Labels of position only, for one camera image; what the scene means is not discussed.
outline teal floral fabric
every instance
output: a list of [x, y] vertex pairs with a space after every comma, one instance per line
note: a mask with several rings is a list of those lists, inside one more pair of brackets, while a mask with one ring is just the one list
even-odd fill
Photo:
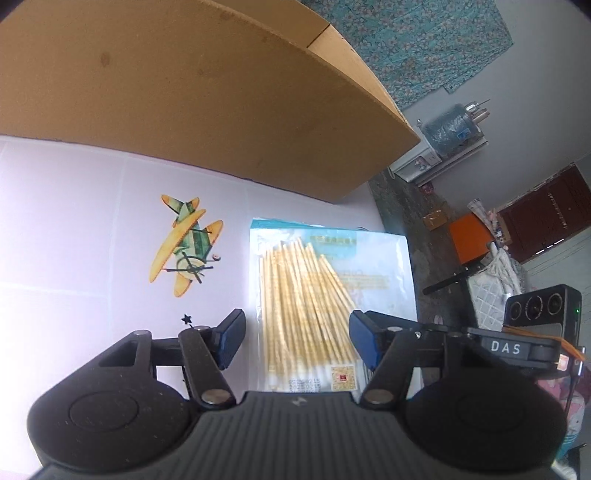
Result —
[[404, 109], [453, 92], [513, 41], [494, 0], [302, 0], [331, 22]]

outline package of cotton swabs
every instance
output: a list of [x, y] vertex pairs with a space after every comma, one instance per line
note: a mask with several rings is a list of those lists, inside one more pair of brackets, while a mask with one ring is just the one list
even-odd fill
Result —
[[367, 372], [351, 311], [417, 319], [403, 236], [255, 219], [250, 250], [258, 390], [359, 392]]

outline wooden door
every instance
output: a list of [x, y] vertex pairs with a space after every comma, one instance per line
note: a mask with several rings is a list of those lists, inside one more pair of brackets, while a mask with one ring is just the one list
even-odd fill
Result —
[[509, 252], [523, 262], [591, 225], [591, 191], [573, 165], [500, 214], [512, 239]]

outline cartoon airplane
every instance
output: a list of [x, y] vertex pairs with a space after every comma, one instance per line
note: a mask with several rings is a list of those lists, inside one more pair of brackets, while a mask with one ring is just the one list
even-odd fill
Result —
[[[173, 222], [173, 230], [166, 237], [152, 262], [150, 282], [156, 280], [162, 270], [176, 272], [174, 296], [180, 297], [189, 289], [193, 280], [202, 282], [200, 277], [203, 276], [203, 270], [213, 268], [205, 265], [208, 262], [207, 256], [222, 231], [223, 222], [217, 220], [200, 229], [198, 221], [205, 214], [205, 210], [197, 210], [198, 198], [184, 203], [168, 195], [162, 195], [162, 201], [175, 211], [177, 217]], [[176, 260], [175, 268], [164, 268], [173, 254]], [[220, 258], [214, 255], [211, 260], [218, 261]]]

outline brown cardboard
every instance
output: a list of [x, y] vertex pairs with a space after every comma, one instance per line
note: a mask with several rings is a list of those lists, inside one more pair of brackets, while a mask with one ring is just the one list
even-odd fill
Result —
[[218, 0], [306, 48], [330, 24], [297, 0]]
[[209, 0], [25, 0], [0, 22], [0, 133], [166, 158], [328, 201], [418, 142], [368, 92]]
[[423, 217], [423, 223], [429, 230], [435, 230], [436, 228], [445, 225], [451, 217], [451, 210], [447, 203], [444, 203], [441, 208], [433, 210]]
[[386, 91], [386, 88], [378, 80], [375, 74], [361, 59], [357, 52], [337, 31], [329, 25], [308, 47], [308, 50], [317, 54], [321, 59], [337, 67], [341, 72], [362, 86], [371, 95], [382, 102], [394, 115], [410, 124]]

